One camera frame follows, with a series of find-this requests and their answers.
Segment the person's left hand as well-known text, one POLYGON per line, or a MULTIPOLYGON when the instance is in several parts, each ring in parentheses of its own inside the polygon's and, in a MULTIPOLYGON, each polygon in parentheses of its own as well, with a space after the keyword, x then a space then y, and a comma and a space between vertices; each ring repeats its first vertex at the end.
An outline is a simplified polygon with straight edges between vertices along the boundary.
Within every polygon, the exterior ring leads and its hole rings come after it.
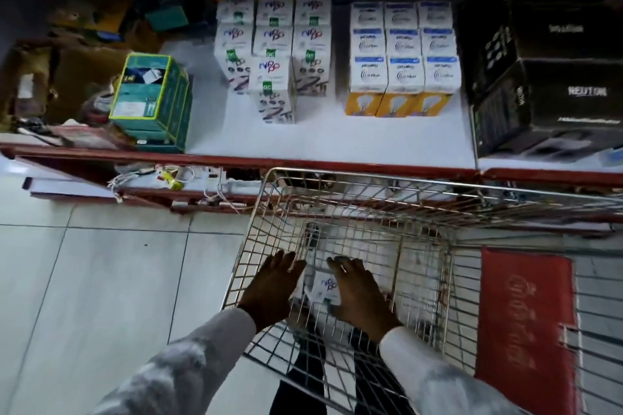
POLYGON ((261 265, 237 304, 237 308, 243 310, 252 319, 256 334, 289 316, 290 297, 297 284, 263 282, 261 265))

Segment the person's right hand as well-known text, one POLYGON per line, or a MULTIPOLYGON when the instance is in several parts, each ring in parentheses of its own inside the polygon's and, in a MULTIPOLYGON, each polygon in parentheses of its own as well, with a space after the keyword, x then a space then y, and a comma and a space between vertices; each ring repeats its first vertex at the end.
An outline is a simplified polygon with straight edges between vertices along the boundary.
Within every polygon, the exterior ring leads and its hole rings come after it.
POLYGON ((401 326, 401 323, 372 272, 369 272, 369 281, 363 285, 338 286, 341 305, 335 309, 335 315, 367 333, 372 341, 380 345, 387 333, 401 326))

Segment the white purple-print bulb box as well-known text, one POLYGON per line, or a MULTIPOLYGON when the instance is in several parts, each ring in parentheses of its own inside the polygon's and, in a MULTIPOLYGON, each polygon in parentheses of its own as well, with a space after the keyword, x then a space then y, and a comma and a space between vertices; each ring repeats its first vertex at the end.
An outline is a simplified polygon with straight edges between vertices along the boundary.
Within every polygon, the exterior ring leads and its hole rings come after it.
POLYGON ((338 282, 332 272, 313 269, 311 274, 305 278, 303 291, 312 303, 327 306, 341 305, 338 282))

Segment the person's left forearm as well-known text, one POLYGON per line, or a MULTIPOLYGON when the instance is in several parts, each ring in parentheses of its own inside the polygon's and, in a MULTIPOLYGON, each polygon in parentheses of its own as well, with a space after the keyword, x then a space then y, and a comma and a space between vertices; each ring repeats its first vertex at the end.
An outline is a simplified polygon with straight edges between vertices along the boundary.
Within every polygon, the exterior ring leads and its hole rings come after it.
POLYGON ((168 344, 103 397, 89 415, 206 415, 255 334, 247 312, 222 310, 168 344))

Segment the person's right forearm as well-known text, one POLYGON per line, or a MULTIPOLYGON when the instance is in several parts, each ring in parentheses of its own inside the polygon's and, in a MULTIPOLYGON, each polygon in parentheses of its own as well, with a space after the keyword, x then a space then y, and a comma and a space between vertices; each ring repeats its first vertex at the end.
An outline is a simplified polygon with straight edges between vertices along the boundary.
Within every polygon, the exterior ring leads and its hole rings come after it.
POLYGON ((523 415, 498 390, 445 361, 408 328, 386 333, 379 349, 418 415, 523 415))

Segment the person's left leg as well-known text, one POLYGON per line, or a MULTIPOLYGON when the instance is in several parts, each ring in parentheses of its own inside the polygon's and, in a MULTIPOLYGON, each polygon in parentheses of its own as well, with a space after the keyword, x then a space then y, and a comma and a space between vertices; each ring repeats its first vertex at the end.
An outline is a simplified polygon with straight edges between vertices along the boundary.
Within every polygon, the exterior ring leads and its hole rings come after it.
POLYGON ((309 309, 293 309, 286 319, 299 345, 299 354, 281 380, 270 407, 269 415, 327 415, 324 396, 324 361, 326 348, 323 336, 309 309))

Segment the person's leg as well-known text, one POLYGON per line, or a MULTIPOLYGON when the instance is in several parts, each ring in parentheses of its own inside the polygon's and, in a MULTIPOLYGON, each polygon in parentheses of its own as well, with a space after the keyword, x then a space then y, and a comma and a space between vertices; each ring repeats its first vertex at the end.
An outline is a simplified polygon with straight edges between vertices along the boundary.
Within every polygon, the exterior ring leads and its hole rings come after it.
POLYGON ((293 309, 286 319, 299 345, 299 354, 281 380, 270 407, 269 415, 327 415, 324 396, 324 361, 326 348, 323 336, 309 309, 293 309))
POLYGON ((355 415, 415 415, 403 388, 368 334, 354 328, 349 345, 354 351, 355 415))

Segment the person's right leg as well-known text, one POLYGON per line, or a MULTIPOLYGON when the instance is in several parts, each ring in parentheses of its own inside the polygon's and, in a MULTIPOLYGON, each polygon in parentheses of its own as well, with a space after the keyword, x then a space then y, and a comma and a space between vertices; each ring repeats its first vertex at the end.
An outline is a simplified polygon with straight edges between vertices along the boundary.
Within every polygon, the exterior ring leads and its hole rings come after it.
POLYGON ((354 351, 355 415, 415 415, 403 388, 368 334, 354 328, 349 345, 354 351))

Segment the white shelf with red edge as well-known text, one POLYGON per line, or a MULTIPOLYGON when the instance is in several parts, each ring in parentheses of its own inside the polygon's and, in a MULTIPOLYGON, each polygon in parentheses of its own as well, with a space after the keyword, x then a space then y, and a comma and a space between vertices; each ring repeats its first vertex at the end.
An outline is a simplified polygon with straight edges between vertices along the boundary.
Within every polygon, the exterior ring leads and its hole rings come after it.
POLYGON ((296 124, 262 121, 248 96, 232 94, 221 76, 210 39, 169 41, 170 54, 193 76, 193 106, 186 154, 90 150, 16 144, 2 148, 23 158, 151 161, 240 168, 309 168, 449 180, 500 180, 623 187, 623 166, 605 168, 598 157, 576 163, 478 159, 470 114, 455 95, 437 117, 349 117, 335 97, 302 97, 296 124))

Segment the green closed box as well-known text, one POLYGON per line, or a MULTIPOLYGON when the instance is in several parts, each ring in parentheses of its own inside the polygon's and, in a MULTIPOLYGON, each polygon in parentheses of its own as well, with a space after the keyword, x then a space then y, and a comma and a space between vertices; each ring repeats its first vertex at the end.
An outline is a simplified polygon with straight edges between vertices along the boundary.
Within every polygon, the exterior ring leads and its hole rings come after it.
POLYGON ((147 140, 143 138, 135 138, 135 149, 145 153, 164 153, 164 154, 185 154, 186 139, 191 122, 191 112, 193 103, 192 88, 194 85, 194 75, 189 75, 189 88, 186 94, 186 100, 181 112, 180 120, 177 125, 177 136, 174 140, 147 140))

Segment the red cart seat flap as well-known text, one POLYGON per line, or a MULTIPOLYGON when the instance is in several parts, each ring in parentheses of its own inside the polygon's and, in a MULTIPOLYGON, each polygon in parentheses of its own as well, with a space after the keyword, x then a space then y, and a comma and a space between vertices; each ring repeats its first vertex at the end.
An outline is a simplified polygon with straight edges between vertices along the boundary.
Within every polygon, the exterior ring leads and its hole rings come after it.
POLYGON ((577 415, 572 262, 553 254, 481 250, 474 376, 533 415, 577 415))

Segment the group of white yellow boxes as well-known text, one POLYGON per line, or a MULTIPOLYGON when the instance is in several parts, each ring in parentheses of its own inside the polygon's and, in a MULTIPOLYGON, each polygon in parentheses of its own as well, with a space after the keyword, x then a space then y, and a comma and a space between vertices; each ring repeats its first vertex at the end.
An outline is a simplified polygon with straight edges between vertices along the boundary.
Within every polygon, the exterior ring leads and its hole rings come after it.
POLYGON ((353 2, 349 21, 351 117, 435 117, 462 89, 452 3, 353 2))

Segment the group of white purple-print boxes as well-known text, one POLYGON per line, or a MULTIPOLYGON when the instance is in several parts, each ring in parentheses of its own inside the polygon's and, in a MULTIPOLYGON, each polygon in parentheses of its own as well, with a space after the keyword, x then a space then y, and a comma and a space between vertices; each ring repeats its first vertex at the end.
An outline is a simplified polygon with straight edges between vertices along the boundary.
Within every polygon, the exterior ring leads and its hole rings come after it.
POLYGON ((214 56, 230 92, 267 124, 296 122, 297 99, 323 97, 332 61, 331 0, 219 0, 214 56))

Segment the green open-top box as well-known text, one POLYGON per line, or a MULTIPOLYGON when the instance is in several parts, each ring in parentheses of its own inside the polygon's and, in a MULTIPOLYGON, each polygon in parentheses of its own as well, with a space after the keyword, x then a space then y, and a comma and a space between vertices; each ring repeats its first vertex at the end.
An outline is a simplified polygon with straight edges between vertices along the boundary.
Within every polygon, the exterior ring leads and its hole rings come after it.
POLYGON ((129 53, 108 119, 127 134, 176 138, 189 89, 188 73, 172 56, 129 53))

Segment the large black carton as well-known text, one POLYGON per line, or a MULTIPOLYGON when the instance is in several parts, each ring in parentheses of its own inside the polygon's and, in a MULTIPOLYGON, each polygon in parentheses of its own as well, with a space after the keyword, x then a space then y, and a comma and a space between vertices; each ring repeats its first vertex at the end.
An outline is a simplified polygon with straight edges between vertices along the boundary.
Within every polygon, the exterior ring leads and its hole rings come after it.
POLYGON ((515 63, 472 112, 479 159, 571 163, 623 147, 623 63, 515 63))
POLYGON ((525 60, 623 62, 623 23, 603 0, 467 0, 466 62, 499 75, 525 60))

